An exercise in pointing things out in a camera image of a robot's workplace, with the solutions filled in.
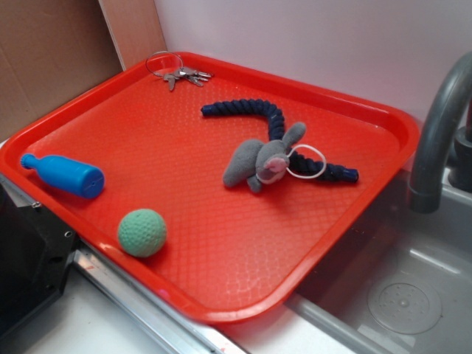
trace faucet spout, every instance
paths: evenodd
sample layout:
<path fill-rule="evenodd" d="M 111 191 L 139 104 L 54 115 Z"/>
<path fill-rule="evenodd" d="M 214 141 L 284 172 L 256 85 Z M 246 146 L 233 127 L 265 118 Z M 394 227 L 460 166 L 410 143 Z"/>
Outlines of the faucet spout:
<path fill-rule="evenodd" d="M 455 63 L 442 82 L 423 126 L 407 194 L 409 207 L 415 212 L 434 212 L 439 208 L 444 169 L 454 136 L 455 157 L 449 181 L 453 187 L 472 191 L 470 109 L 466 127 L 457 130 L 471 99 L 472 52 L 469 52 Z"/>

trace green knitted ball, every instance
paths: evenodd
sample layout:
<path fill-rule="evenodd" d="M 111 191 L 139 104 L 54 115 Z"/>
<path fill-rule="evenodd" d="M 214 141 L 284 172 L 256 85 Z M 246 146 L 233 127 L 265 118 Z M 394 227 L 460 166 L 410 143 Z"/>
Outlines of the green knitted ball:
<path fill-rule="evenodd" d="M 149 257 L 164 245 L 167 228 L 161 215 L 151 209 L 138 209 L 119 223 L 118 240 L 126 253 Z"/>

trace stainless steel sink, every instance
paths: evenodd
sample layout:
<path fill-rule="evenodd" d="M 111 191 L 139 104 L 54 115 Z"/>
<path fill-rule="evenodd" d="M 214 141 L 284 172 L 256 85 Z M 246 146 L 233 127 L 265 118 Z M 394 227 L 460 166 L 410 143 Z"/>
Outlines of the stainless steel sink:
<path fill-rule="evenodd" d="M 407 178 L 395 177 L 296 292 L 359 353 L 472 353 L 472 194 L 444 186 L 440 209 L 417 214 Z"/>

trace blue plastic bottle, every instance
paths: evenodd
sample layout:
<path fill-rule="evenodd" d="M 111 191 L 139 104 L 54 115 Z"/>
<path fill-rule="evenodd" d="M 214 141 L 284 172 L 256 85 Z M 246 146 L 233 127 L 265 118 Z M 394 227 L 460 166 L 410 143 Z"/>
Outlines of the blue plastic bottle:
<path fill-rule="evenodd" d="M 27 153 L 21 157 L 21 166 L 35 169 L 47 184 L 84 198 L 95 198 L 105 185 L 105 176 L 99 168 L 63 156 L 37 159 Z"/>

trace plastic tray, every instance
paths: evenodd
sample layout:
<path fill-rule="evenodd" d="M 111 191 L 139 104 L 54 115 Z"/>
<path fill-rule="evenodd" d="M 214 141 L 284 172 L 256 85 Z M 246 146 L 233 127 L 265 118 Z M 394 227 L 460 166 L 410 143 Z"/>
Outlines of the plastic tray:
<path fill-rule="evenodd" d="M 295 289 L 411 156 L 417 126 L 385 105 L 180 54 L 186 65 L 215 76 L 202 88 L 181 80 L 170 92 L 140 63 L 17 133 L 0 150 L 0 169 L 182 313 L 209 323 L 240 321 Z M 152 64 L 176 63 L 164 55 Z M 250 138 L 267 141 L 267 121 L 203 118 L 200 109 L 241 98 L 276 104 L 286 126 L 304 122 L 301 143 L 330 163 L 358 169 L 358 182 L 287 175 L 259 195 L 244 183 L 225 188 L 223 171 L 236 147 Z M 49 187 L 21 168 L 26 152 L 96 165 L 105 189 L 86 200 Z M 141 208 L 156 210 L 168 229 L 164 248 L 146 259 L 127 255 L 117 240 L 121 219 Z"/>

